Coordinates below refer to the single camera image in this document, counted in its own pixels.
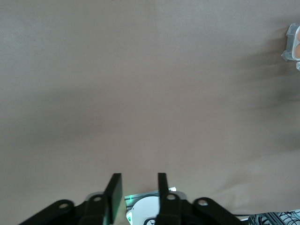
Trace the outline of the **aluminium left arm base plate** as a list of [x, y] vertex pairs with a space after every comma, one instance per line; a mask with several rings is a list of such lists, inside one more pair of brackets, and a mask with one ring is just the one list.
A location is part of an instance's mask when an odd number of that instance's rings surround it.
[[126, 218], [130, 225], [155, 225], [159, 213], [159, 191], [124, 197]]

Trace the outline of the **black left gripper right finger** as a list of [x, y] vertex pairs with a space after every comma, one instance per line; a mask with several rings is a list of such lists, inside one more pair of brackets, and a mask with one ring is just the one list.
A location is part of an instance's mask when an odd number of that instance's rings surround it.
[[166, 173], [159, 173], [159, 213], [155, 225], [245, 225], [214, 200], [201, 197], [193, 203], [168, 189]]

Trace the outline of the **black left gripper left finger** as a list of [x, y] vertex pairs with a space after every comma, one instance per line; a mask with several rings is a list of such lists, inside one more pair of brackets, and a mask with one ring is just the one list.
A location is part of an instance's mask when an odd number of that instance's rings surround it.
[[122, 199], [122, 176], [114, 173], [104, 192], [90, 195], [80, 205], [59, 200], [19, 225], [113, 225]]

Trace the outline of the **clear plastic egg box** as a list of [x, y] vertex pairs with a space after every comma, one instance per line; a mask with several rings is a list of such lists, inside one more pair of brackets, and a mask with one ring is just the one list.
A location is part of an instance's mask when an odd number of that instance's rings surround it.
[[283, 51], [281, 57], [285, 61], [295, 61], [296, 62], [296, 69], [300, 71], [300, 60], [296, 60], [294, 57], [294, 49], [297, 45], [299, 45], [299, 42], [295, 41], [295, 32], [296, 29], [300, 26], [300, 23], [293, 23], [289, 26], [286, 36], [287, 36], [287, 42], [286, 42], [286, 49]]

